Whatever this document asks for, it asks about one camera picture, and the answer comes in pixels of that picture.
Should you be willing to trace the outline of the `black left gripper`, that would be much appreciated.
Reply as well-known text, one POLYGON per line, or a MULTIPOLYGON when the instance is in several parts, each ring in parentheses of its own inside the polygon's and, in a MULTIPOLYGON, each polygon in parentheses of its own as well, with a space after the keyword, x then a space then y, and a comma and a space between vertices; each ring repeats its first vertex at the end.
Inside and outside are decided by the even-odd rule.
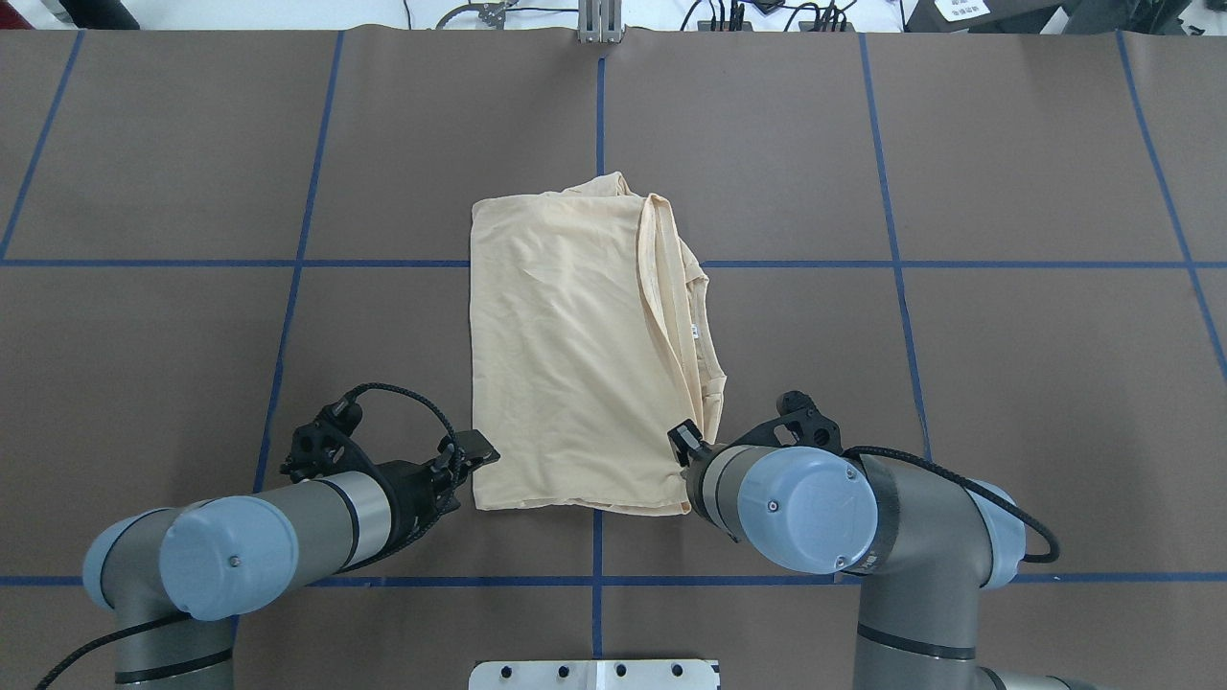
POLYGON ((456 431, 445 438, 445 458, 422 464, 382 463, 382 478, 393 490, 393 532, 387 546, 405 548, 425 537, 443 514, 459 507, 455 491, 470 471, 490 467, 499 457, 482 432, 456 431))

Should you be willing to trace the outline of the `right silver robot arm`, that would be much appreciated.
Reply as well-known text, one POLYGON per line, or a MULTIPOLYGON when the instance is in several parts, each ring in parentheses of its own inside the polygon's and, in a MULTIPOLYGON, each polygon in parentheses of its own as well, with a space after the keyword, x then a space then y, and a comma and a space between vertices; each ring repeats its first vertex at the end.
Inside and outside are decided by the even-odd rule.
POLYGON ((764 424, 710 444, 692 421, 669 441, 693 511, 784 568, 859 581, 855 689, 1085 689, 978 661, 979 604, 1059 541, 1000 487, 921 457, 840 449, 832 428, 764 424))

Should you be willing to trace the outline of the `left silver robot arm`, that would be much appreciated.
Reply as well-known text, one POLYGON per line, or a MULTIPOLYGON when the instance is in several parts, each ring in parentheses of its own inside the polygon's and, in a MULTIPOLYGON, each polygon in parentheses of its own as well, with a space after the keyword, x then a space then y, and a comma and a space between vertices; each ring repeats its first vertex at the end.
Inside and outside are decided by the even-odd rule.
POLYGON ((83 555, 82 581, 119 629, 88 649, 115 645, 118 689, 231 689, 234 618, 409 548, 498 458, 467 428, 421 464, 337 469, 117 521, 83 555))

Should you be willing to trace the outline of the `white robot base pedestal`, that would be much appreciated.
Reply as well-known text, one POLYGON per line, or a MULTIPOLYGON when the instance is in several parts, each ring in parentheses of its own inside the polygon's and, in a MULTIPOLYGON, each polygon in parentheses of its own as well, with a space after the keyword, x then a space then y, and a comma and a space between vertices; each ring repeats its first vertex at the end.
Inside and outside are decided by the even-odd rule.
POLYGON ((469 689, 720 689, 719 662, 696 658, 481 662, 469 689))

